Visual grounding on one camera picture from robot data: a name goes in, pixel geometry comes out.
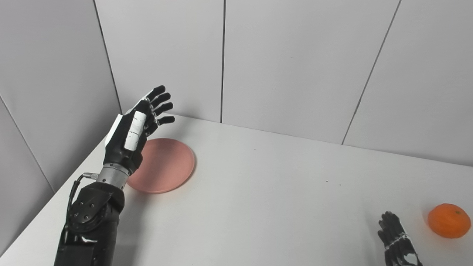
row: robotic hand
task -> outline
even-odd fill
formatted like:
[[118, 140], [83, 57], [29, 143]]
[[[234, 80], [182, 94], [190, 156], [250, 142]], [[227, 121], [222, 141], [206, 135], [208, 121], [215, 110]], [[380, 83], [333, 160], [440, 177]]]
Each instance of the robotic hand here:
[[[166, 88], [159, 86], [125, 115], [118, 115], [105, 139], [104, 166], [100, 174], [84, 173], [74, 181], [67, 206], [66, 223], [54, 266], [110, 266], [119, 214], [124, 207], [123, 186], [140, 167], [146, 138], [158, 126], [174, 122], [173, 116], [157, 116], [173, 108]], [[83, 177], [96, 182], [82, 188], [72, 200]]]
[[422, 266], [414, 250], [411, 238], [404, 231], [399, 217], [386, 212], [379, 221], [381, 230], [378, 236], [385, 245], [385, 261], [387, 266]]

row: black arm casing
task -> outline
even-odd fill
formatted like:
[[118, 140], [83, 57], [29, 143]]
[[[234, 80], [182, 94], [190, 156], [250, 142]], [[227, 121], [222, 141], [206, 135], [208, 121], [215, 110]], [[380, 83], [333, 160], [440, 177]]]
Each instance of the black arm casing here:
[[123, 191], [101, 182], [82, 188], [67, 213], [54, 266], [110, 266]]

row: pink plate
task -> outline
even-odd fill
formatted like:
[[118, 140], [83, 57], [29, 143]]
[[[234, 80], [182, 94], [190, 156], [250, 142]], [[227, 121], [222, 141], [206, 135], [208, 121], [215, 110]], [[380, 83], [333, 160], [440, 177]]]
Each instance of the pink plate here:
[[128, 178], [128, 185], [145, 193], [163, 193], [182, 185], [194, 170], [195, 158], [184, 143], [153, 139], [143, 148], [140, 168]]

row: white wall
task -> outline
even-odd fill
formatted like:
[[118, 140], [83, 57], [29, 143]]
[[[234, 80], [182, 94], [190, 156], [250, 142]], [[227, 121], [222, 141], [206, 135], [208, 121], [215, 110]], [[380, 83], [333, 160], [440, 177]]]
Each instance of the white wall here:
[[122, 109], [165, 85], [172, 114], [220, 121], [223, 0], [96, 0]]
[[223, 122], [341, 143], [397, 0], [227, 0]]
[[0, 96], [57, 190], [120, 112], [94, 3], [2, 1], [0, 36]]
[[402, 1], [345, 144], [473, 166], [472, 10]]
[[[466, 0], [97, 0], [120, 102], [473, 166]], [[398, 13], [367, 83], [383, 39]]]
[[53, 196], [0, 98], [0, 256]]

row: orange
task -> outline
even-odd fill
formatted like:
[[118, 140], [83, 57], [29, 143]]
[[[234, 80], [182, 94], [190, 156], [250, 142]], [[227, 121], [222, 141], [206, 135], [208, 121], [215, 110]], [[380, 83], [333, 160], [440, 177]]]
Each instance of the orange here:
[[444, 238], [462, 237], [472, 226], [470, 217], [462, 208], [448, 203], [433, 208], [428, 223], [436, 234]]

